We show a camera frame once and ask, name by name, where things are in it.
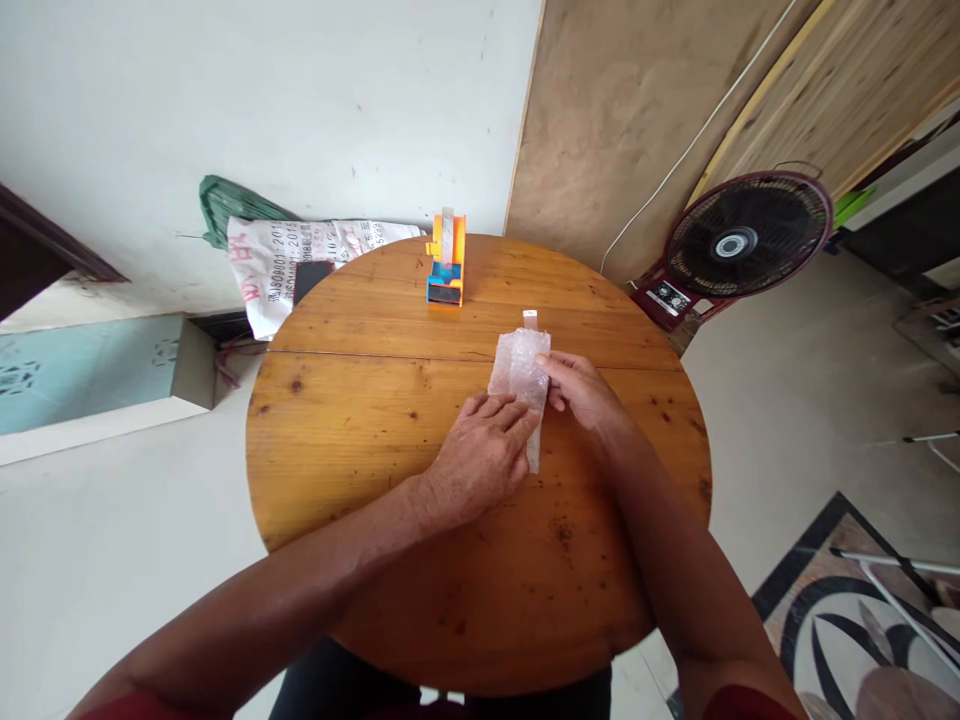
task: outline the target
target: person's left hand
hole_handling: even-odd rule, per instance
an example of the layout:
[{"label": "person's left hand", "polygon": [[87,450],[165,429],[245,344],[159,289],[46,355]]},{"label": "person's left hand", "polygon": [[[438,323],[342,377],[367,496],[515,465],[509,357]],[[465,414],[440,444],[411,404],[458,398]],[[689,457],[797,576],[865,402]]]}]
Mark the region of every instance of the person's left hand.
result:
[{"label": "person's left hand", "polygon": [[527,438],[540,415],[514,395],[467,398],[437,459],[415,478],[418,512],[444,530],[475,520],[527,476]]}]

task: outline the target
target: floor mat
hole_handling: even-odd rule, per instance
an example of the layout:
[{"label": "floor mat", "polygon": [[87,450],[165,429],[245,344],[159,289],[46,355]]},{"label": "floor mat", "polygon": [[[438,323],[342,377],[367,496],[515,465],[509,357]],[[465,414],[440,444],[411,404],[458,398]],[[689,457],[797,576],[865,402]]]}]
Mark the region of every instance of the floor mat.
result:
[{"label": "floor mat", "polygon": [[[960,718],[960,680],[858,563],[830,548],[899,558],[841,493],[780,561],[753,602],[787,675],[814,720]],[[960,643],[930,618],[936,595],[909,566],[874,573],[960,664]],[[668,701],[683,717],[679,693]]]}]

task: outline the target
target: forearm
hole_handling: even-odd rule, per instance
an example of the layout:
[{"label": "forearm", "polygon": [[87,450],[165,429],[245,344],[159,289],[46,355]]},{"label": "forearm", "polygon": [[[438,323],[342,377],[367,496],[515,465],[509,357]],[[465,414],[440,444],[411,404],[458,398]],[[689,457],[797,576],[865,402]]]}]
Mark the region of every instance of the forearm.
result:
[{"label": "forearm", "polygon": [[71,714],[134,689],[230,713],[328,631],[356,587],[428,535],[411,478],[235,575],[121,660]]},{"label": "forearm", "polygon": [[[710,668],[709,678],[687,685],[718,685],[713,691],[732,682],[759,686],[797,713],[753,603],[649,440],[627,420],[597,435],[657,624],[681,676]],[[697,695],[694,702],[702,705],[712,691]],[[698,717],[703,707],[690,710]]]}]

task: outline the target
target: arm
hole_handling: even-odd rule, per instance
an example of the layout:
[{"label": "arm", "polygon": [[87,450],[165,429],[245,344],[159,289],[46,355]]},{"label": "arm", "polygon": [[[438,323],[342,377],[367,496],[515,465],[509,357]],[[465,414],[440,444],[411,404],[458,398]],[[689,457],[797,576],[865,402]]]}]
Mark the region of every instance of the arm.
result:
[{"label": "arm", "polygon": [[610,386],[577,355],[537,362],[551,378],[550,405],[570,406],[608,468],[687,716],[702,717],[721,688],[744,685],[805,717],[733,568]]},{"label": "arm", "polygon": [[513,396],[469,398],[425,473],[227,580],[109,670],[68,720],[137,690],[232,714],[327,632],[364,580],[511,494],[538,423]]}]

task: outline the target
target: green object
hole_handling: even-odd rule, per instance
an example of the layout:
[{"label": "green object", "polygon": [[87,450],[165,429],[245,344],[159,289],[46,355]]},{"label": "green object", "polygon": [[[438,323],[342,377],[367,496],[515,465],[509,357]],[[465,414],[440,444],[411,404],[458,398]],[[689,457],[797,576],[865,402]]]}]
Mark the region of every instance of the green object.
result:
[{"label": "green object", "polygon": [[833,229],[839,229],[847,220],[852,218],[863,209],[867,200],[877,191],[877,188],[867,188],[866,190],[851,190],[842,198],[837,200],[833,206]]},{"label": "green object", "polygon": [[207,175],[200,182],[200,209],[207,221],[203,239],[218,250],[227,249],[227,222],[231,215],[243,220],[300,219],[265,197],[219,175]]}]

